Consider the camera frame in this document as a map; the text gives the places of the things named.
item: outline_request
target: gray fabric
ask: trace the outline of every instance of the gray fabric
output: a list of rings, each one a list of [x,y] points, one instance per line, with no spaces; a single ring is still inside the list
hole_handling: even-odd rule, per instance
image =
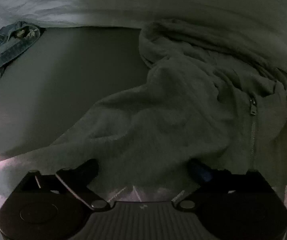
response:
[[[146,83],[139,32],[45,30],[0,79],[0,161],[49,146],[98,100]]]
[[[247,43],[176,20],[147,26],[140,35],[147,83],[99,101],[51,146],[0,162],[0,197],[28,170],[54,173],[89,158],[101,167],[91,188],[106,199],[131,185],[180,192],[192,184],[191,157],[287,184],[287,81]],[[250,95],[258,109],[253,163]]]
[[[37,26],[22,21],[0,29],[0,78],[6,64],[22,54],[39,37]]]

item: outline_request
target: bed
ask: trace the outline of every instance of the bed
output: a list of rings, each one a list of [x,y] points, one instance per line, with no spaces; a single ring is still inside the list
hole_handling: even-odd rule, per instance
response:
[[[206,24],[220,19],[223,26],[256,37],[263,53],[287,58],[287,0],[170,1],[0,0],[0,27],[16,20],[55,27],[47,28],[0,80],[0,161],[47,147],[96,101],[146,82],[139,30],[58,27],[141,28],[174,16]],[[287,188],[282,192],[287,206]]]

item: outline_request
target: wrinkled sheet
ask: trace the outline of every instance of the wrinkled sheet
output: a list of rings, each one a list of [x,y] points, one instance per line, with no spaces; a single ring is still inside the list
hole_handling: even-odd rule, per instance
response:
[[[185,163],[192,157],[233,173],[255,168],[285,188],[287,81],[243,37],[224,35],[179,20],[145,27],[139,50],[151,68],[147,83],[99,101],[51,146],[0,162],[0,205],[27,171],[51,174],[90,158],[100,165],[90,188],[109,201],[190,192],[196,185]]]
[[[263,55],[287,60],[287,0],[0,0],[0,28],[18,20],[40,27],[141,28],[162,18],[238,31]]]

